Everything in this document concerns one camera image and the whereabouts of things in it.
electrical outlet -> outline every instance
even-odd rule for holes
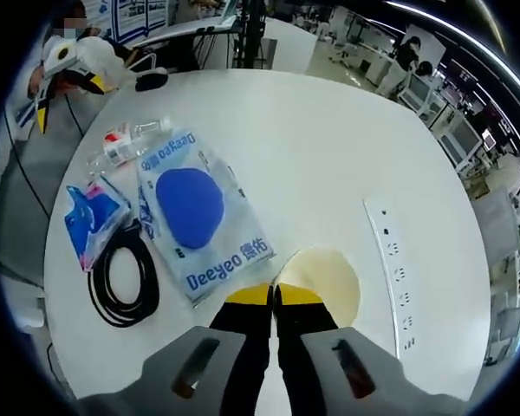
[[[393,314],[395,353],[401,361],[414,357],[419,346],[415,294],[415,279],[406,259],[406,248],[400,239],[400,230],[390,203],[365,199],[364,206],[370,219],[380,250],[387,289]]]

